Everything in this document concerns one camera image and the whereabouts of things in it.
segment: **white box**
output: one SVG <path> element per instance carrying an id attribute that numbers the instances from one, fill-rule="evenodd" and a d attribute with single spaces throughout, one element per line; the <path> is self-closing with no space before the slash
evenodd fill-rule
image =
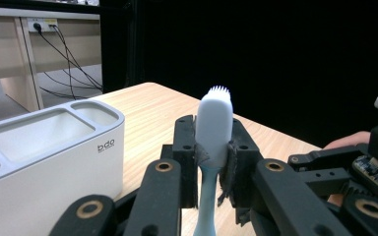
<path id="1" fill-rule="evenodd" d="M 90 99 L 0 121 L 0 236 L 48 235 L 77 199 L 120 194 L 124 122 Z"/>

